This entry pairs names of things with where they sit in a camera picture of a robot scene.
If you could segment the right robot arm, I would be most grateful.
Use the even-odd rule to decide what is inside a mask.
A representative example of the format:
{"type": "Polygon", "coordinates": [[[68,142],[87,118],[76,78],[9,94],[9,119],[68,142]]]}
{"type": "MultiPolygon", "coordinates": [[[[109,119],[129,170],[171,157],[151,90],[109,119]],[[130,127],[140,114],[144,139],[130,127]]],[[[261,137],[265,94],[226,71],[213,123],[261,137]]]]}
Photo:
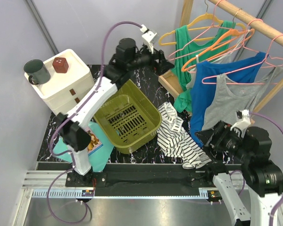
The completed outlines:
{"type": "Polygon", "coordinates": [[[196,132],[205,150],[229,152],[241,162],[241,173],[249,188],[251,211],[247,211],[236,192],[230,173],[222,162],[208,165],[205,182],[221,194],[233,226],[267,226],[272,208],[283,194],[283,173],[270,159],[272,141],[259,127],[243,129],[223,121],[196,132]]]}

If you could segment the dark green mug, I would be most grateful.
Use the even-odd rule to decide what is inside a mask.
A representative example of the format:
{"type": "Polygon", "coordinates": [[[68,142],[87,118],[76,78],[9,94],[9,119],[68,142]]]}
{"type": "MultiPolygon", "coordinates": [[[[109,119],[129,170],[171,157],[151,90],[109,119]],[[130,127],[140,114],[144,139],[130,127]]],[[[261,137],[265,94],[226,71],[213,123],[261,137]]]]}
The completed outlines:
{"type": "Polygon", "coordinates": [[[42,85],[47,83],[51,76],[43,61],[33,59],[24,65],[24,72],[28,75],[28,81],[32,85],[42,85]]]}

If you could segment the dark red cube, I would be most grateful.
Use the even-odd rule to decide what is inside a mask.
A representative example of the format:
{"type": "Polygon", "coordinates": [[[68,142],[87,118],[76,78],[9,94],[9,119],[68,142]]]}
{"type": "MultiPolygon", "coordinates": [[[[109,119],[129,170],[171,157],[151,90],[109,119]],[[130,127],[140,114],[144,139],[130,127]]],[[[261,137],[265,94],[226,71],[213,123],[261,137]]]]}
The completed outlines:
{"type": "Polygon", "coordinates": [[[69,65],[64,57],[56,57],[52,62],[52,66],[57,73],[67,73],[69,65]]]}

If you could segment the black white striped tank top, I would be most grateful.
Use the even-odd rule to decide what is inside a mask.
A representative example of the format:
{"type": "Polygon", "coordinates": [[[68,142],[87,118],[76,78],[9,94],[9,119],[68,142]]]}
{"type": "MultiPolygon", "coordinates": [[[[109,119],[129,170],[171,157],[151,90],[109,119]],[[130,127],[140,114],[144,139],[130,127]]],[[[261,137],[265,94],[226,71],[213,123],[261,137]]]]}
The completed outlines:
{"type": "Polygon", "coordinates": [[[157,143],[167,157],[181,158],[184,169],[199,169],[211,162],[207,154],[198,146],[183,128],[183,119],[170,102],[164,102],[158,111],[162,122],[157,130],[157,143]]]}

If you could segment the olive green plastic basket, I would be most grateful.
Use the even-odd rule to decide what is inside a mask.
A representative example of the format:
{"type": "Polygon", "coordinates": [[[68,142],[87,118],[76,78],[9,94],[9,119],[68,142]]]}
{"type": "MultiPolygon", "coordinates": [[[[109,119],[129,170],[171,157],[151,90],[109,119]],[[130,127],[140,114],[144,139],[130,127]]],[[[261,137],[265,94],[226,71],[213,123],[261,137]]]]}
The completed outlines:
{"type": "Polygon", "coordinates": [[[162,122],[158,109],[132,80],[101,106],[94,119],[123,154],[131,154],[151,141],[162,122]]]}

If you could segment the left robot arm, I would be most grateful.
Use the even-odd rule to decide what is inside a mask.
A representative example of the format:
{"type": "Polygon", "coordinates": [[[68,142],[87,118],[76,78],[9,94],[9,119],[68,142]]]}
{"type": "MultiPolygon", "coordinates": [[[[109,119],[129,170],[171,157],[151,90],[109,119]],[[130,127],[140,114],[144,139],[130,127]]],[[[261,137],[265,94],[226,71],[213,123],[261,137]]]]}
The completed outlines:
{"type": "Polygon", "coordinates": [[[171,64],[164,52],[157,50],[151,43],[143,43],[140,49],[131,38],[119,41],[116,52],[108,65],[101,69],[101,76],[87,95],[68,113],[59,113],[60,123],[57,132],[68,146],[76,181],[81,186],[92,182],[92,166],[89,162],[87,147],[92,138],[87,132],[91,118],[101,106],[130,79],[131,72],[149,66],[157,74],[166,72],[171,64]]]}

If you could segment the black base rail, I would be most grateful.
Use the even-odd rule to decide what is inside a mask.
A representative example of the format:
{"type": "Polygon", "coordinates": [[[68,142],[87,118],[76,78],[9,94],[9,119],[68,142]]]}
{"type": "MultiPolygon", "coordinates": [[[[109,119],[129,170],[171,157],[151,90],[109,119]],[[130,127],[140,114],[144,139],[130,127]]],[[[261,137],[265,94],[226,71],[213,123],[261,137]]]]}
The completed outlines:
{"type": "Polygon", "coordinates": [[[25,182],[38,187],[114,185],[180,185],[187,187],[213,187],[206,175],[207,169],[183,169],[178,164],[107,164],[100,172],[91,168],[85,175],[66,163],[40,163],[36,171],[28,172],[25,182]]]}

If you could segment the light grey tank top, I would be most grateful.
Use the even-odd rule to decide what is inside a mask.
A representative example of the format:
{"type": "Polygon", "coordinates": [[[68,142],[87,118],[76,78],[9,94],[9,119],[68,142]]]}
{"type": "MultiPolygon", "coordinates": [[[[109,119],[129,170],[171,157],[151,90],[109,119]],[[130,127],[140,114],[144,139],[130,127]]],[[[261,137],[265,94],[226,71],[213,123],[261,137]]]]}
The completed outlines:
{"type": "MultiPolygon", "coordinates": [[[[243,37],[238,38],[237,43],[233,46],[234,48],[238,48],[240,46],[240,44],[242,43],[243,37]]],[[[229,63],[232,61],[232,51],[227,51],[224,54],[221,54],[220,56],[217,57],[213,57],[213,59],[207,59],[208,62],[210,63],[214,63],[214,64],[221,64],[221,63],[229,63]]],[[[191,76],[191,81],[189,83],[186,84],[186,89],[191,89],[194,86],[195,83],[195,79],[196,79],[196,67],[192,68],[190,70],[190,76],[191,76]]]]}

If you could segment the orange plastic hanger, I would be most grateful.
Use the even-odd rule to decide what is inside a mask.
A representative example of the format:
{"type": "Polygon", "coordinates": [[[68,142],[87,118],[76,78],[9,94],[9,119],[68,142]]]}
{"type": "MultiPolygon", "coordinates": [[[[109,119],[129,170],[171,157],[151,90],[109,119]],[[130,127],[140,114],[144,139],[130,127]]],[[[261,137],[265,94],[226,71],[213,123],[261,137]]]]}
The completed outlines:
{"type": "Polygon", "coordinates": [[[221,35],[217,41],[215,43],[213,43],[210,47],[206,48],[204,51],[200,52],[199,54],[197,54],[197,56],[202,56],[204,55],[205,53],[209,52],[209,51],[213,51],[215,49],[218,49],[224,45],[227,45],[229,44],[232,39],[230,40],[226,40],[224,41],[224,39],[226,39],[227,37],[230,37],[230,36],[241,36],[241,35],[244,35],[246,36],[246,34],[248,32],[251,32],[251,36],[254,34],[255,32],[255,29],[251,28],[249,30],[243,30],[243,31],[238,31],[236,29],[230,29],[229,31],[227,31],[226,33],[224,33],[223,35],[221,35]]]}

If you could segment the pink hanger under grey top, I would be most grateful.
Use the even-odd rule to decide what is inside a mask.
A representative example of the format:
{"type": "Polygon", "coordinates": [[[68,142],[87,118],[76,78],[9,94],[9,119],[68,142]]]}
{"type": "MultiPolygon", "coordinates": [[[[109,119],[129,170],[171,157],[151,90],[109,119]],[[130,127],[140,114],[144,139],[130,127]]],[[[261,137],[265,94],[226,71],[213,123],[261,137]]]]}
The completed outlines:
{"type": "Polygon", "coordinates": [[[267,60],[269,56],[270,48],[273,44],[273,42],[278,39],[279,37],[282,37],[283,34],[276,36],[273,38],[269,44],[267,52],[258,52],[254,57],[247,58],[245,60],[241,60],[238,62],[235,62],[235,64],[238,64],[238,68],[225,72],[224,75],[228,76],[230,79],[232,79],[234,82],[240,82],[240,83],[251,83],[254,82],[254,79],[262,66],[262,64],[267,60]]]}

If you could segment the blue tank top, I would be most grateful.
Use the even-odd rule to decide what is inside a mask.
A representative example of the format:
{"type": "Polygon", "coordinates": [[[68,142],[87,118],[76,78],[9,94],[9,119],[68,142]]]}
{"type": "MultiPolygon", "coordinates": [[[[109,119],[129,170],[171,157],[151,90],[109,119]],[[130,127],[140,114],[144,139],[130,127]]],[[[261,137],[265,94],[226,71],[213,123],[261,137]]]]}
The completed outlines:
{"type": "Polygon", "coordinates": [[[204,125],[205,111],[213,103],[218,83],[221,80],[230,83],[253,83],[265,56],[266,53],[259,52],[253,57],[237,62],[214,64],[204,61],[196,65],[196,80],[190,91],[192,108],[190,134],[200,147],[203,147],[203,143],[195,132],[200,131],[204,125]]]}

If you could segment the white drawer unit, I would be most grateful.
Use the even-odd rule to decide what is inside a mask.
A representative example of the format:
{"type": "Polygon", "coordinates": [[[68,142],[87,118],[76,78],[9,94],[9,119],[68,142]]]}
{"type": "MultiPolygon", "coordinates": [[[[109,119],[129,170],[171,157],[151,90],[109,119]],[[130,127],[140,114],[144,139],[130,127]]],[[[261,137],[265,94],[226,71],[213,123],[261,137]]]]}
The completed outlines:
{"type": "Polygon", "coordinates": [[[42,85],[29,84],[55,115],[58,113],[66,114],[93,87],[92,73],[72,49],[66,49],[43,61],[43,63],[50,73],[50,80],[42,85]],[[67,73],[55,72],[52,62],[56,57],[66,58],[69,65],[67,73]]]}

